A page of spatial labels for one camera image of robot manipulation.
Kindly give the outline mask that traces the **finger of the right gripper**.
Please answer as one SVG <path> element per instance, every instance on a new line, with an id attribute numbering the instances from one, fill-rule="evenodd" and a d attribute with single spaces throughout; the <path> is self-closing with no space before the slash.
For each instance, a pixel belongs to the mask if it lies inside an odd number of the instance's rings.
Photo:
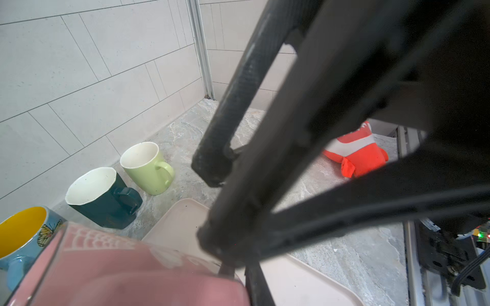
<path id="1" fill-rule="evenodd" d="M 283 44 L 299 50 L 322 1 L 268 1 L 191 167 L 209 187 L 221 187 L 242 149 L 230 142 Z"/>

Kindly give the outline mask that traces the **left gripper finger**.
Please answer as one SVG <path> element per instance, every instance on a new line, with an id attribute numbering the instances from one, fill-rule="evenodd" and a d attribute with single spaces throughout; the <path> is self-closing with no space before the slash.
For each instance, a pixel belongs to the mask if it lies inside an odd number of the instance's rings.
<path id="1" fill-rule="evenodd" d="M 259 262 L 246 266 L 246 291 L 252 306 L 275 306 L 265 275 Z"/>

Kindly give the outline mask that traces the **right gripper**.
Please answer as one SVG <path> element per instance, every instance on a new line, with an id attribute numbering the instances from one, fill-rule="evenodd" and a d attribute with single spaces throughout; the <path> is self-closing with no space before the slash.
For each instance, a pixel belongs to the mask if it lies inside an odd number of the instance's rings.
<path id="1" fill-rule="evenodd" d="M 322 1 L 283 44 L 230 147 L 198 240 L 242 267 L 352 230 L 489 211 L 489 2 Z M 425 131 L 407 157 L 274 207 L 331 140 L 377 119 Z"/>

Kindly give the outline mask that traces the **light green mug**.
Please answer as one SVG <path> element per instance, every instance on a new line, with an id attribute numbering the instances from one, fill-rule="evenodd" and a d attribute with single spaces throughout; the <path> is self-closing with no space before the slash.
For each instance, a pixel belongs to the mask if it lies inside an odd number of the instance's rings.
<path id="1" fill-rule="evenodd" d="M 119 163 L 140 189 L 153 196 L 168 190 L 176 176 L 154 142 L 130 147 L 122 154 Z"/>

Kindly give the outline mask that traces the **dark green mug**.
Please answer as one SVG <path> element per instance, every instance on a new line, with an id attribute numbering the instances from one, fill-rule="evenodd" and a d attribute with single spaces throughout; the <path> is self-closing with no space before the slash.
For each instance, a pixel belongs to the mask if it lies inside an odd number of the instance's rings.
<path id="1" fill-rule="evenodd" d="M 65 202 L 101 227 L 122 230 L 135 220 L 143 199 L 114 168 L 100 167 L 79 177 Z"/>

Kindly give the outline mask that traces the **pink glass mug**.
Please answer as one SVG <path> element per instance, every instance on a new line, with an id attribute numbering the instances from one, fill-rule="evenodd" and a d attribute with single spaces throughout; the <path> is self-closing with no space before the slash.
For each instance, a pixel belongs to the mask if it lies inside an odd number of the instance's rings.
<path id="1" fill-rule="evenodd" d="M 249 305 L 245 286 L 210 261 L 66 223 L 8 305 Z"/>

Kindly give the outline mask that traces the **iridescent blue butterfly mug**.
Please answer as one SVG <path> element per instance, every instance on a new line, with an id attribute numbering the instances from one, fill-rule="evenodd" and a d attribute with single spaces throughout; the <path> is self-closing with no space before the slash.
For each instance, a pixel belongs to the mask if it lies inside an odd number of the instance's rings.
<path id="1" fill-rule="evenodd" d="M 10 291 L 19 285 L 64 223 L 65 218 L 43 206 L 25 209 L 1 223 L 1 270 L 7 273 Z"/>

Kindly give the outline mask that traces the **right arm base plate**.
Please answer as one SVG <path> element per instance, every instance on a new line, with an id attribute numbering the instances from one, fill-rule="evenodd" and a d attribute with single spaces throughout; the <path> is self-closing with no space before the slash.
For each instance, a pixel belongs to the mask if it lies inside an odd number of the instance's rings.
<path id="1" fill-rule="evenodd" d="M 488 217 L 471 214 L 417 220 L 415 234 L 419 263 L 452 284 L 458 274 L 477 259 L 477 241 L 483 234 L 474 235 L 473 232 L 488 221 Z"/>

